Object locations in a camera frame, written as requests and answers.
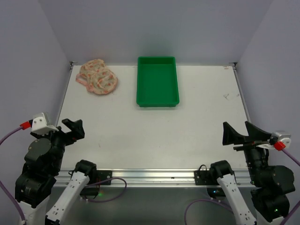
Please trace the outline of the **floral mesh laundry bag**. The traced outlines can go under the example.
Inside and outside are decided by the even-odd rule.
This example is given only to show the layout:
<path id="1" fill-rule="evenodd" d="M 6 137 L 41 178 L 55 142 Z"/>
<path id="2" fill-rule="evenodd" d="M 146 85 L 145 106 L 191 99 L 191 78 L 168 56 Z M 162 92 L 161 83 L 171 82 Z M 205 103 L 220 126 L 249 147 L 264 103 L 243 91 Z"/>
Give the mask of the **floral mesh laundry bag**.
<path id="1" fill-rule="evenodd" d="M 96 95 L 107 95 L 114 91 L 118 84 L 114 72 L 101 59 L 90 60 L 83 64 L 75 81 Z"/>

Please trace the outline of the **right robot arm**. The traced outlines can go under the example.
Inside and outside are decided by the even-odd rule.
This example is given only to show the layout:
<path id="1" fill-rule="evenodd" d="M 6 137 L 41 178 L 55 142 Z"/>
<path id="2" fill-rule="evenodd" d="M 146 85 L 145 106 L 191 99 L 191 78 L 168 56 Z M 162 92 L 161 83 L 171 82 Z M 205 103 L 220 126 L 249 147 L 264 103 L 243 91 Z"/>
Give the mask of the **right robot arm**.
<path id="1" fill-rule="evenodd" d="M 228 122 L 223 123 L 223 145 L 234 145 L 243 151 L 252 185 L 251 199 L 256 216 L 249 211 L 238 187 L 231 166 L 226 160 L 211 164 L 209 173 L 224 191 L 238 225 L 283 225 L 291 216 L 286 195 L 295 191 L 294 174 L 283 165 L 269 165 L 268 151 L 285 152 L 291 134 L 269 133 L 246 121 L 248 135 L 239 134 Z"/>

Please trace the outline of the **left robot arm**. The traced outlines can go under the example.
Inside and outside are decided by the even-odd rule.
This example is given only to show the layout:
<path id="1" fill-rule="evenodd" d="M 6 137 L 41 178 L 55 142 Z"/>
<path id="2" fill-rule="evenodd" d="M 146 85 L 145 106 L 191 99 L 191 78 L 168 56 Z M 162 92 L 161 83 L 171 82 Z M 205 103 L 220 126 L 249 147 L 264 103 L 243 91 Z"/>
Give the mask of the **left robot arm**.
<path id="1" fill-rule="evenodd" d="M 56 183 L 55 177 L 61 169 L 65 147 L 85 137 L 82 120 L 64 119 L 62 123 L 69 132 L 51 125 L 43 116 L 25 124 L 36 138 L 28 148 L 22 174 L 15 183 L 15 199 L 24 213 L 22 222 L 26 225 L 63 224 L 80 192 L 96 179 L 96 164 L 81 160 L 57 202 L 50 210 L 46 209 Z"/>

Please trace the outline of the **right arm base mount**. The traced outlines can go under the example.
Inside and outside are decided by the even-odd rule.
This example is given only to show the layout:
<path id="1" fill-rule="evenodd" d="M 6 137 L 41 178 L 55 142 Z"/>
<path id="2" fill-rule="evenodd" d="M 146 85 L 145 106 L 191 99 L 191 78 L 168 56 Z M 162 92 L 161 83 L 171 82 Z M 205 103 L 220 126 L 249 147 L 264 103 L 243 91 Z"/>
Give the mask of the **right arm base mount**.
<path id="1" fill-rule="evenodd" d="M 224 200 L 225 193 L 222 188 L 217 187 L 217 181 L 213 179 L 206 165 L 194 171 L 194 180 L 197 186 L 206 186 L 207 194 L 213 200 Z"/>

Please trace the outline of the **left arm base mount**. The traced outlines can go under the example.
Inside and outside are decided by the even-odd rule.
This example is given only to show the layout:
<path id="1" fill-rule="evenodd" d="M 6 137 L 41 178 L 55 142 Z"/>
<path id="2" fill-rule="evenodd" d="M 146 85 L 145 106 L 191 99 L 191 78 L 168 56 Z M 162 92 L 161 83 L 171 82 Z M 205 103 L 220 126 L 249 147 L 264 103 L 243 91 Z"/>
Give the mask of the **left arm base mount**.
<path id="1" fill-rule="evenodd" d="M 98 183 L 107 180 L 112 177 L 112 170 L 97 170 L 96 174 L 93 176 L 92 181 L 88 184 Z M 92 198 L 95 199 L 101 193 L 101 185 L 94 185 L 85 187 L 80 192 L 80 197 L 82 198 Z"/>

